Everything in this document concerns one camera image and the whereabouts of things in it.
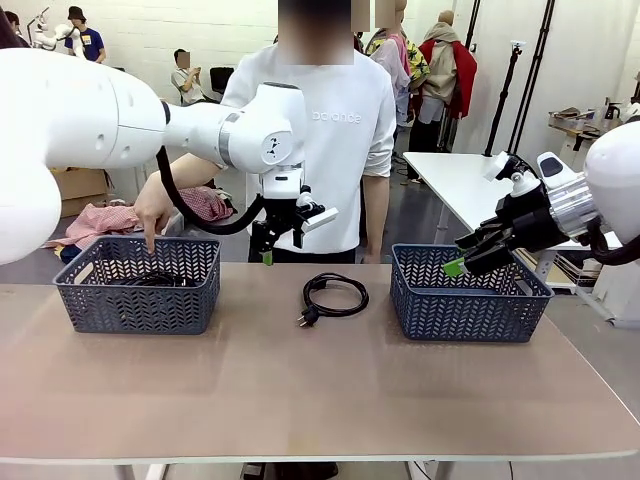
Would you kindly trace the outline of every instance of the black chair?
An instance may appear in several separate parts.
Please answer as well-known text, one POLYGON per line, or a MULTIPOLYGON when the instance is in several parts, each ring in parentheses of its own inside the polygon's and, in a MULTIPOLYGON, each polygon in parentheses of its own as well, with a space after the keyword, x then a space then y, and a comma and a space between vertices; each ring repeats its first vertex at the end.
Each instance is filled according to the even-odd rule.
POLYGON ((211 89, 220 95, 224 96, 224 91, 227 89, 229 78, 233 74, 234 69, 231 67, 213 67, 209 70, 211 75, 211 89))

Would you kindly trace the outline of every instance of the gray floor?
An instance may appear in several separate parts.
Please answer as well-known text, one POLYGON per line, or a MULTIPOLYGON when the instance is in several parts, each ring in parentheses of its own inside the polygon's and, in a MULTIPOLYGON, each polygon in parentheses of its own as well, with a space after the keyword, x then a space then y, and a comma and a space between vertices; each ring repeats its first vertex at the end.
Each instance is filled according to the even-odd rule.
MULTIPOLYGON (((435 234, 441 203, 426 186, 402 186, 402 167, 392 177, 391 209, 385 235, 385 254, 394 243, 431 243, 435 234)), ((244 208, 242 175, 225 173, 219 184, 235 195, 239 209, 244 208)), ((61 222, 57 235, 64 233, 69 221, 61 222)), ((452 219, 447 241, 465 233, 464 227, 452 219)), ((189 235, 201 235, 189 230, 189 235)), ((248 237, 239 234, 221 239, 223 261, 245 261, 248 237)), ((40 250, 13 265, 0 267, 0 283, 50 283, 62 268, 50 252, 40 250)), ((577 297, 556 297, 547 315, 582 352, 594 368, 617 392, 629 409, 640 415, 640 332, 614 330, 577 297)), ((171 480, 235 480, 237 465, 179 465, 167 476, 171 480)), ((139 478, 144 470, 139 470, 139 478)), ((611 460, 514 464, 516 480, 636 480, 640 478, 640 457, 611 460)), ((510 478, 506 463, 460 464, 454 479, 493 480, 510 478)), ((114 479, 109 467, 37 467, 0 465, 0 480, 80 480, 114 479)), ((406 479, 403 464, 348 464, 341 466, 339 479, 406 479)))

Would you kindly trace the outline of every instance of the coiled power cord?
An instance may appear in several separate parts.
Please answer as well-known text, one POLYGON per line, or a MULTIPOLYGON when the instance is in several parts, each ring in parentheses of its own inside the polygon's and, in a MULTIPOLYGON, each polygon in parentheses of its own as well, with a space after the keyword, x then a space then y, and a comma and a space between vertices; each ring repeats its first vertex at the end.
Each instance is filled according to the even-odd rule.
POLYGON ((320 317, 350 317, 360 313, 369 305, 369 293, 365 286, 349 277, 337 273, 322 273, 309 280, 302 290, 302 297, 306 308, 302 311, 302 316, 298 319, 303 328, 313 327, 320 317), (352 285, 360 293, 361 301, 357 307, 353 308, 329 308, 319 305, 311 299, 311 294, 318 290, 327 288, 328 282, 339 282, 352 285))

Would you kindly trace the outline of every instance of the desk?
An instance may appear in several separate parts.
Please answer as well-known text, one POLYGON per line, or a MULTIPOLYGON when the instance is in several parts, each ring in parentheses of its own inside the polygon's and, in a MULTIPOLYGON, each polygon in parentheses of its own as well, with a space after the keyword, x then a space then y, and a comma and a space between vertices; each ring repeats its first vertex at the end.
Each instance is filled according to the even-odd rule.
MULTIPOLYGON (((444 242, 450 212, 470 231, 495 217, 498 200, 513 190, 510 181, 490 182, 484 178, 489 160, 483 155, 448 153, 405 153, 409 164, 444 203, 434 243, 444 242)), ((610 248, 619 248, 614 233, 607 234, 610 248)), ((536 272, 546 281, 557 251, 588 250, 572 240, 543 252, 536 272)))
POLYGON ((524 345, 410 342, 390 276, 388 265, 223 264, 197 337, 78 334, 54 287, 0 286, 0 461, 435 459, 447 478, 451 461, 640 449, 637 421, 548 319, 524 345), (369 308, 300 329, 300 289, 327 269, 362 281, 369 308))

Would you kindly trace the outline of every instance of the person in blue shirt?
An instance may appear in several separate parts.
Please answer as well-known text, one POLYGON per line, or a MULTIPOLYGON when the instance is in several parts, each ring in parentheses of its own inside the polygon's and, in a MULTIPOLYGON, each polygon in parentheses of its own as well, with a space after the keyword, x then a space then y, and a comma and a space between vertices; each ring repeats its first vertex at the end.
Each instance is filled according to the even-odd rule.
MULTIPOLYGON (((74 27, 80 30, 80 38, 82 39, 82 45, 84 45, 84 56, 90 62, 102 63, 107 58, 107 52, 104 49, 104 43, 102 37, 95 30, 87 27, 87 19, 82 13, 80 7, 69 7, 69 20, 74 27)), ((64 46, 69 49, 69 55, 75 55, 73 52, 73 40, 67 38, 64 41, 64 46)))

